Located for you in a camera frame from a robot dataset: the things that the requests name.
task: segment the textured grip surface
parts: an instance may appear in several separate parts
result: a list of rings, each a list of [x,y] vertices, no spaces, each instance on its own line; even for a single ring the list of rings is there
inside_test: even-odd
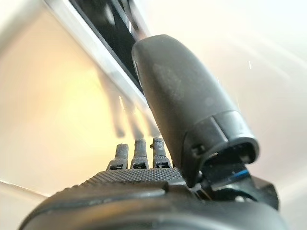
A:
[[[177,168],[166,169],[135,169],[111,170],[99,172],[81,186],[90,186],[104,183],[138,183],[138,182],[163,182],[183,180]]]

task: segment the robotic hand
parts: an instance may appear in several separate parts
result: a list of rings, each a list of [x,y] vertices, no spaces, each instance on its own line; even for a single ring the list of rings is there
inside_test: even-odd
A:
[[[40,204],[20,230],[285,230],[274,186],[249,174],[256,138],[217,80],[180,42],[137,42],[134,66],[161,138],[119,144],[106,171]]]

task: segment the black plastic housing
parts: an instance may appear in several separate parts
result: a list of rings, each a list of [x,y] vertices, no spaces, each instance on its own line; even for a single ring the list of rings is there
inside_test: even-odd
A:
[[[256,160],[257,140],[238,108],[183,44],[167,35],[149,37],[133,46],[132,58],[172,160],[189,187],[204,163],[227,148],[236,147],[243,163]]]

